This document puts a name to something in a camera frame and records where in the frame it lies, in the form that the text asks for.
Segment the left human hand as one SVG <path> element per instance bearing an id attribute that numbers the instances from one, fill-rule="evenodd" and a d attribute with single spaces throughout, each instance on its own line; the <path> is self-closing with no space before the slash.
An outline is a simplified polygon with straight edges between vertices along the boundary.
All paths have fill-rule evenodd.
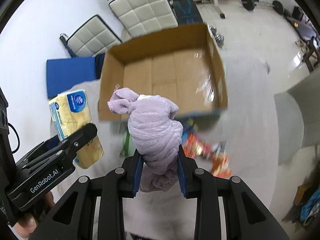
<path id="1" fill-rule="evenodd" d="M 45 197 L 46 206 L 49 210 L 55 205 L 54 203 L 54 196 L 51 191 L 49 191 Z M 38 222 L 36 218 L 31 215 L 27 214 L 24 218 L 18 220 L 18 222 L 14 225 L 15 232 L 22 237 L 23 239 L 28 239 L 31 234 L 35 231 Z"/>

